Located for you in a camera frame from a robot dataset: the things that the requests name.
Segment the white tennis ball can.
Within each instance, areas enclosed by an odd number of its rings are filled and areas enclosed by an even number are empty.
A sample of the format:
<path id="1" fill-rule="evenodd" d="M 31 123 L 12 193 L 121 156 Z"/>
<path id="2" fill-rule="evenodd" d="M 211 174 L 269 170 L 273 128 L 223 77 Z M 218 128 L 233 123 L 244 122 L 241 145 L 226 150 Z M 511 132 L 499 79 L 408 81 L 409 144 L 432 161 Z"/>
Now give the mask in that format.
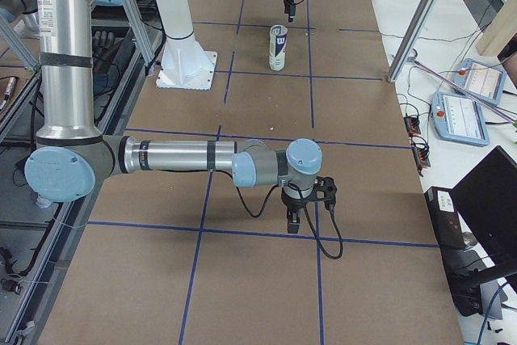
<path id="1" fill-rule="evenodd" d="M 285 65 L 288 29 L 276 24 L 270 28 L 269 66 L 273 71 L 281 71 Z"/>

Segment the brown paper table cover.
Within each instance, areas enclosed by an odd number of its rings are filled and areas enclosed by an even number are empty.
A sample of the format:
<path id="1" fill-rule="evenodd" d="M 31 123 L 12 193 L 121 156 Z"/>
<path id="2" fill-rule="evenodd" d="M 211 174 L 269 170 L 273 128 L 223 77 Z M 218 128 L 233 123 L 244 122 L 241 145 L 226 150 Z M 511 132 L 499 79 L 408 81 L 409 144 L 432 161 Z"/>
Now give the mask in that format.
<path id="1" fill-rule="evenodd" d="M 207 91 L 148 78 L 139 140 L 297 138 L 322 148 L 335 214 L 286 231 L 277 191 L 214 173 L 138 171 L 95 202 L 42 344 L 460 344 L 372 0 L 307 0 L 284 70 L 267 61 L 281 0 L 189 0 L 219 57 Z"/>

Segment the lower orange black adapter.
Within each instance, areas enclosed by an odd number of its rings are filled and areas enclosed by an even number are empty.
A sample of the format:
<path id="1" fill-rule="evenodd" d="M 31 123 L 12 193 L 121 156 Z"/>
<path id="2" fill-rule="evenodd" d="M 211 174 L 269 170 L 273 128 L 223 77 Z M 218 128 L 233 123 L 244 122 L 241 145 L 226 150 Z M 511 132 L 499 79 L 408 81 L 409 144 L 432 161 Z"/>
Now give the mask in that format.
<path id="1" fill-rule="evenodd" d="M 418 138 L 415 140 L 412 138 L 410 140 L 411 150 L 414 156 L 414 161 L 417 169 L 421 171 L 424 168 L 428 168 L 431 166 L 431 162 L 429 159 L 430 147 L 428 143 Z"/>

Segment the orange black adapter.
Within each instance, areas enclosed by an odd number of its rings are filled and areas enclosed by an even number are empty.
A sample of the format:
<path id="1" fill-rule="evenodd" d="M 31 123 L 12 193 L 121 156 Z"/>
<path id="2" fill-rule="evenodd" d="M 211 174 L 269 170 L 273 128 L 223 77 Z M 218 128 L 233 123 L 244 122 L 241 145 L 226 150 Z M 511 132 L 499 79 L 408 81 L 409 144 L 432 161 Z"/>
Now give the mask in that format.
<path id="1" fill-rule="evenodd" d="M 430 147 L 428 143 L 418 138 L 415 140 L 412 138 L 410 140 L 411 150 L 414 156 L 414 161 L 417 169 L 421 171 L 424 168 L 428 168 L 431 166 L 431 162 L 429 159 Z"/>
<path id="2" fill-rule="evenodd" d="M 405 115 L 404 124 L 409 136 L 416 136 L 421 134 L 420 120 L 418 115 Z"/>

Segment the upper orange black adapter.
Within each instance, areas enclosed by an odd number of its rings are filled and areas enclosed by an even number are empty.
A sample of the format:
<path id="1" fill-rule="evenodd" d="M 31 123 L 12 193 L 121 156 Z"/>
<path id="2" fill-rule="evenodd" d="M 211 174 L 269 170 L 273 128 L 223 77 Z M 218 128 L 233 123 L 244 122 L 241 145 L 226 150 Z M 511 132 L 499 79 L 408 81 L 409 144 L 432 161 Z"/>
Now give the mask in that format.
<path id="1" fill-rule="evenodd" d="M 416 136 L 421 134 L 420 120 L 418 115 L 405 115 L 404 124 L 409 136 Z"/>

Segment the black desktop computer box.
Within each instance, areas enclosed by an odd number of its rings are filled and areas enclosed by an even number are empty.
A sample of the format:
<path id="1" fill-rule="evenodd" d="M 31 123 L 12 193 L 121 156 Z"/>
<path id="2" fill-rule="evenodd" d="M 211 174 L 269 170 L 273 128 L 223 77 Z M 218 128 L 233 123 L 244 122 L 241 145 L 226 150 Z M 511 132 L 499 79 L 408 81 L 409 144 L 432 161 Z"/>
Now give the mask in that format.
<path id="1" fill-rule="evenodd" d="M 450 192 L 445 187 L 430 187 L 425 192 L 435 237 L 442 249 L 469 250 L 478 240 L 472 232 L 462 230 Z"/>

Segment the near teach pendant tablet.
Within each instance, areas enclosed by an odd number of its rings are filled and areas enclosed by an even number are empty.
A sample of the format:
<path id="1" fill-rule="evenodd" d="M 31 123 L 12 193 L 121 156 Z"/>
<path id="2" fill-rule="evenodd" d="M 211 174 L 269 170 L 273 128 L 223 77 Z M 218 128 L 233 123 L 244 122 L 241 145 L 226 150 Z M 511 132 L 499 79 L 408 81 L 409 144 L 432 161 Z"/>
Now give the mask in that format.
<path id="1" fill-rule="evenodd" d="M 436 92 L 431 100 L 431 118 L 442 140 L 475 146 L 490 143 L 481 106 L 468 97 Z"/>

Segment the teach pendant tablet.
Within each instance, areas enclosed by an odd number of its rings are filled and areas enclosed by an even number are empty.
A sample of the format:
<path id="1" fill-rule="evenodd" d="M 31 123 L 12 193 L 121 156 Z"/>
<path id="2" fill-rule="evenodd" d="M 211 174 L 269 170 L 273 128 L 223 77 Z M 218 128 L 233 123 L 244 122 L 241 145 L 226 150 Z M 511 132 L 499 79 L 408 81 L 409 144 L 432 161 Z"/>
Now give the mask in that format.
<path id="1" fill-rule="evenodd" d="M 498 106 L 507 73 L 500 65 L 467 58 L 459 64 L 454 76 L 454 83 L 464 90 L 477 95 L 479 99 L 493 106 Z"/>
<path id="2" fill-rule="evenodd" d="M 490 143 L 481 106 L 468 97 L 436 92 L 431 100 L 431 118 L 442 140 L 475 146 Z"/>

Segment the black computer monitor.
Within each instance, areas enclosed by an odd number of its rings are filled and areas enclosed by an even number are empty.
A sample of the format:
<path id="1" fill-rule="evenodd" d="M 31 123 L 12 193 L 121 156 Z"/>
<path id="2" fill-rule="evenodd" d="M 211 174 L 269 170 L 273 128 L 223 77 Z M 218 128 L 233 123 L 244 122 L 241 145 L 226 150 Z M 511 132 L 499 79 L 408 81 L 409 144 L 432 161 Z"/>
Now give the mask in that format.
<path id="1" fill-rule="evenodd" d="M 453 281 L 460 290 L 516 281 L 516 161 L 494 147 L 453 189 L 452 201 L 494 265 Z"/>

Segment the far teach pendant tablet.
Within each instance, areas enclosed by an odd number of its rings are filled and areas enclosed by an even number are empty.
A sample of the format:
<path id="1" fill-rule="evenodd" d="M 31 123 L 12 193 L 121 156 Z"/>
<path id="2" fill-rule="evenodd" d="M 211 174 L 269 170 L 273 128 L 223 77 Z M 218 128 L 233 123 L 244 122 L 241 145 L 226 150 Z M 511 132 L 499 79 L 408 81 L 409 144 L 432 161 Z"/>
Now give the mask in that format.
<path id="1" fill-rule="evenodd" d="M 493 106 L 498 106 L 507 73 L 500 65 L 467 58 L 459 64 L 454 76 L 454 83 L 464 90 L 477 95 L 479 99 Z"/>

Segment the aluminium frame post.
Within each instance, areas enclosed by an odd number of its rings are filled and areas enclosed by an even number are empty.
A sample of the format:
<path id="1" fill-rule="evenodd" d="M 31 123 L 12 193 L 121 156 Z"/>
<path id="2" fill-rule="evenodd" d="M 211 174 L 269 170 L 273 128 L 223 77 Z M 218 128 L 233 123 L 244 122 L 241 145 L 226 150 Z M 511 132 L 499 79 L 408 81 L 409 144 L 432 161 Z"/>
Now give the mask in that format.
<path id="1" fill-rule="evenodd" d="M 387 81 L 391 83 L 395 83 L 397 81 L 398 76 L 400 75 L 403 66 L 406 61 L 409 59 L 409 55 L 411 50 L 414 48 L 421 30 L 435 2 L 437 0 L 420 0 L 417 9 L 414 13 L 413 18 L 410 21 L 410 24 L 406 30 L 406 33 L 402 39 L 402 42 L 397 50 L 397 53 L 392 61 L 392 65 L 389 68 L 389 72 L 387 75 Z"/>

